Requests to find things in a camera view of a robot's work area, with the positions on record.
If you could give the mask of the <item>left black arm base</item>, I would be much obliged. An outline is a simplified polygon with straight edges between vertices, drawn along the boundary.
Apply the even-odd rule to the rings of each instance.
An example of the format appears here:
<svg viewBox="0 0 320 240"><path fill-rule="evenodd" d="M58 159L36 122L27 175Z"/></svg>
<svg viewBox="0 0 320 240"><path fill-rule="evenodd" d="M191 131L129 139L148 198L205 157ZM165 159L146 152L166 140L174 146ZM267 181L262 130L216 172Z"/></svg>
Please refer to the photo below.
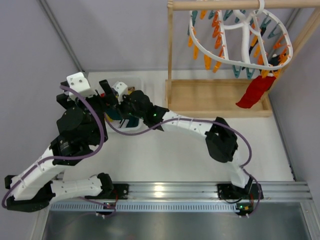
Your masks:
<svg viewBox="0 0 320 240"><path fill-rule="evenodd" d="M85 196L89 200L127 200L129 193L129 184L114 183L113 190L104 193L103 191L97 196Z"/></svg>

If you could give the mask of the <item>red christmas sock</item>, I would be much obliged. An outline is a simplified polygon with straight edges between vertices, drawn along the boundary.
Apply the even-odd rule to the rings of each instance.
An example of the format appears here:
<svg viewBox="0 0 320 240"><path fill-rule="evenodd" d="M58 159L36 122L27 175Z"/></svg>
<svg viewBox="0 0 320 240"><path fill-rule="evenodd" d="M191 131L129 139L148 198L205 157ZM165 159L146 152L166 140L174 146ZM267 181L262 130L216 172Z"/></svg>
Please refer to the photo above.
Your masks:
<svg viewBox="0 0 320 240"><path fill-rule="evenodd" d="M249 84L244 95L236 103L236 105L243 109L252 108L261 99L264 93L270 89L275 80L275 76L257 76Z"/></svg>

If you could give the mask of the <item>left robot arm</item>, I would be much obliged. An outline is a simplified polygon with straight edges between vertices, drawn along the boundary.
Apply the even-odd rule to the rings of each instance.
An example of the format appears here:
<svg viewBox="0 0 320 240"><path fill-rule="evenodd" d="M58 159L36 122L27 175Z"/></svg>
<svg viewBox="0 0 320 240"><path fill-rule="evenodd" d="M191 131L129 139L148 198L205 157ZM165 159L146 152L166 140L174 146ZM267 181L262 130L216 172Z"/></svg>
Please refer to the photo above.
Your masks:
<svg viewBox="0 0 320 240"><path fill-rule="evenodd" d="M56 180L64 170L97 154L108 140L105 100L97 91L85 94L61 82L56 101L65 109L57 120L58 136L43 155L19 175L7 175L1 205L9 211L32 213L71 198L107 199L114 185L107 173L76 181Z"/></svg>

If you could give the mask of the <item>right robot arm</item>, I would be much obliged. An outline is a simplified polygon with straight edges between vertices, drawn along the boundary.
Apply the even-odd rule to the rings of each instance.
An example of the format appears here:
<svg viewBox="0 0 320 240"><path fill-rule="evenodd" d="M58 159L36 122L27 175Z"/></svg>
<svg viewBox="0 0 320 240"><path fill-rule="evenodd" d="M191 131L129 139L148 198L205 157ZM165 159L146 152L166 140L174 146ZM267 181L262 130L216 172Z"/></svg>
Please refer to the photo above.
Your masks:
<svg viewBox="0 0 320 240"><path fill-rule="evenodd" d="M222 117L215 120L196 119L182 116L172 110L154 105L141 90L118 97L117 111L123 117L141 119L149 130L183 133L206 144L209 156L224 164L230 183L220 184L219 198L261 200L261 185L245 170L240 160L238 138L243 138Z"/></svg>

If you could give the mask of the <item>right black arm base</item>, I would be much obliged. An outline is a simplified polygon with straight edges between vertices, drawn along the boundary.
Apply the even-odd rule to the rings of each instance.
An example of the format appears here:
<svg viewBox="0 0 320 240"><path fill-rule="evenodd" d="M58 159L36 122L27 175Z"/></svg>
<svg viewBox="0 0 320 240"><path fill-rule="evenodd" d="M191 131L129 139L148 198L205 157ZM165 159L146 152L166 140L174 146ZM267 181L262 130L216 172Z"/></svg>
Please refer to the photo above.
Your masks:
<svg viewBox="0 0 320 240"><path fill-rule="evenodd" d="M240 188L231 183L219 183L217 185L217 192L220 200L224 200L230 204L240 202L249 194L246 188Z"/></svg>

